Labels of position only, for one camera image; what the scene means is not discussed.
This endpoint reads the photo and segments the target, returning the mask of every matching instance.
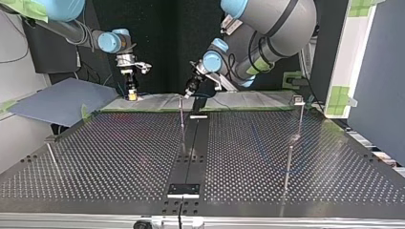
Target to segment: black background wall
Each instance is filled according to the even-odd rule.
[[[221,0],[87,0],[86,24],[103,31],[126,28],[131,32],[138,43],[139,60],[153,65],[149,74],[138,77],[140,92],[183,93],[192,72],[189,61],[200,59],[211,41],[221,37],[224,13],[220,4]],[[90,81],[104,82],[113,73],[113,80],[107,85],[123,87],[114,55],[91,53],[86,48],[79,48],[79,52],[82,60],[101,77],[100,80],[90,77]],[[84,70],[79,71],[79,77],[86,80]],[[281,90],[284,72],[295,71],[299,71],[297,56],[281,60],[270,74],[260,75],[247,90]],[[56,83],[67,77],[75,76],[52,74],[51,80]],[[209,81],[202,86],[202,93],[213,94],[212,90]]]

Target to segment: white wall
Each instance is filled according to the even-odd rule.
[[[350,87],[349,97],[354,96],[361,65],[370,31],[373,25],[376,6],[370,9],[367,17],[348,17],[342,33],[336,63],[330,82],[327,105],[330,101],[331,89],[334,86]],[[329,115],[328,118],[348,118],[351,107],[347,106],[343,115]]]
[[[19,18],[8,17],[17,29],[23,31]],[[21,57],[26,48],[25,37],[15,30],[6,15],[0,11],[0,105],[47,87],[48,76],[35,73],[30,54],[14,63],[1,63]],[[40,148],[45,137],[51,134],[48,123],[12,114],[0,114],[0,173]]]

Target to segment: cable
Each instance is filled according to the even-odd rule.
[[[122,93],[122,96],[125,98],[125,92],[122,90],[121,85],[119,85],[118,82],[117,82],[117,85],[118,85],[118,87],[119,87],[119,90],[120,90],[121,93]]]
[[[113,77],[113,74],[111,73],[110,76],[108,76],[108,78],[104,81],[104,83],[102,84],[102,86],[105,86],[107,84],[107,82]]]
[[[25,43],[27,44],[27,49],[26,49],[25,53],[21,57],[15,58],[13,60],[0,61],[0,64],[10,64],[10,63],[18,62],[18,61],[24,59],[25,57],[27,57],[28,54],[30,53],[30,46],[29,46],[28,41],[26,39],[26,35],[15,26],[15,24],[11,21],[11,19],[9,19],[9,17],[4,12],[2,13],[2,15],[4,17],[6,17],[7,20],[9,21],[9,23],[11,23],[11,25],[14,27],[14,29],[18,33],[20,33],[20,35],[24,38]]]
[[[77,23],[77,25],[82,29],[84,35],[81,38],[80,41],[78,42],[74,42],[71,41],[69,39],[66,39],[70,44],[75,45],[75,46],[81,46],[86,44],[86,42],[89,42],[90,44],[90,48],[92,49],[92,52],[95,52],[95,39],[93,37],[93,32],[90,30],[89,27],[87,27],[84,23],[75,20],[75,22]]]
[[[236,64],[236,57],[235,57],[235,54],[234,54],[234,53],[231,53],[231,54],[229,55],[228,61],[226,61],[225,58],[224,58],[224,56],[221,55],[221,54],[220,54],[220,57],[221,57],[221,59],[223,60],[223,62],[225,63],[225,66],[226,66],[226,69],[227,69],[227,74],[226,74],[225,77],[228,76],[229,79],[232,81],[231,75],[233,74],[233,75],[234,75],[235,77],[237,77],[239,80],[247,81],[247,82],[248,82],[248,81],[253,81],[253,79],[242,79],[240,76],[238,76],[238,75],[233,71],[233,67],[234,67],[235,64]],[[234,62],[233,62],[231,65],[229,65],[230,60],[232,59],[232,57],[233,57]]]
[[[253,45],[254,39],[256,38],[256,35],[257,35],[257,31],[255,31],[255,32],[252,34],[252,36],[251,36],[251,38],[250,38],[250,42],[249,42],[249,47],[248,47],[248,49],[247,49],[247,55],[248,55],[248,58],[249,58],[249,62],[250,62],[250,64],[251,64],[251,66],[253,67],[253,69],[256,70],[258,73],[269,73],[270,71],[264,72],[264,71],[260,70],[259,68],[257,68],[256,65],[255,65],[255,63],[253,63],[252,45]]]
[[[101,77],[100,77],[100,75],[98,74],[98,72],[96,71],[96,70],[94,70],[90,65],[88,65],[86,62],[84,62],[84,61],[81,61],[81,64],[83,65],[83,67],[84,68],[86,68],[86,70],[90,70],[90,71],[92,71],[93,73],[95,73],[96,74],[96,76],[97,76],[97,79],[98,79],[98,84],[101,84]]]
[[[267,73],[270,73],[270,72],[271,72],[271,66],[273,66],[273,63],[271,63],[271,62],[267,59],[267,57],[265,56],[265,52],[263,51],[262,43],[263,43],[263,41],[265,41],[265,40],[268,40],[268,39],[266,39],[264,36],[259,39],[259,54],[260,54],[260,56],[262,57],[262,59],[266,62],[266,64],[269,65],[270,68],[269,68],[269,70],[267,71]]]
[[[304,55],[303,55],[302,51],[300,51],[299,54],[301,55],[302,60],[305,61],[305,58],[304,58]],[[306,78],[306,80],[308,82],[310,92],[312,93],[313,97],[316,100],[316,103],[318,104],[319,108],[322,110],[322,113],[324,114],[325,109],[322,107],[321,102],[319,101],[318,97],[315,94],[315,91],[312,88],[312,85],[310,84],[310,80],[309,80],[309,77],[307,75],[307,70],[306,70],[306,67],[305,67],[305,63],[303,64],[303,66],[304,66],[304,77]]]

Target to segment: blue joint cap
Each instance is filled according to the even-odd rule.
[[[117,53],[121,50],[121,39],[113,32],[105,32],[98,38],[98,45],[107,53]]]
[[[208,51],[203,56],[203,66],[210,73],[216,73],[223,66],[221,55],[215,51]]]
[[[247,7],[248,0],[222,0],[221,8],[233,18],[240,18]]]
[[[229,46],[226,44],[226,42],[224,42],[220,38],[215,38],[211,44],[216,46],[218,49],[222,50],[223,52],[227,52],[229,50]]]
[[[241,86],[244,87],[244,88],[249,88],[250,86],[252,86],[255,79],[256,79],[256,75],[253,75],[245,83],[243,83]]]
[[[129,33],[129,31],[127,29],[113,30],[113,33],[131,36],[131,34]]]

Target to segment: green tape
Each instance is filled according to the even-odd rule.
[[[287,79],[289,78],[295,78],[295,79],[300,79],[303,77],[303,73],[301,72],[290,72],[290,73],[284,73],[284,78],[283,78],[283,89],[293,89],[293,90],[299,90],[299,86],[293,86],[292,84],[287,83]]]
[[[17,103],[16,100],[10,100],[0,104],[0,114],[7,113],[9,111],[9,108],[14,106],[16,103]]]
[[[32,0],[0,0],[0,3],[8,6],[9,8],[19,12],[24,16],[48,22],[48,14],[45,6],[33,2]]]
[[[81,118],[85,123],[92,120],[92,114],[89,114],[87,106],[84,104],[81,105]]]
[[[343,115],[349,103],[349,87],[332,87],[327,115]]]
[[[373,6],[373,0],[352,0],[352,6],[349,12],[349,17],[367,17],[370,13],[370,8]]]
[[[274,64],[268,65],[268,64],[266,63],[266,61],[265,61],[262,57],[260,57],[260,58],[254,63],[254,65],[256,66],[257,69],[259,69],[259,70],[262,71],[262,72],[268,72],[268,71],[274,69]],[[257,70],[255,70],[254,67],[252,66],[252,67],[250,67],[250,69],[247,70],[246,73],[251,74],[251,75],[256,75],[256,74],[258,74],[259,72],[258,72]]]

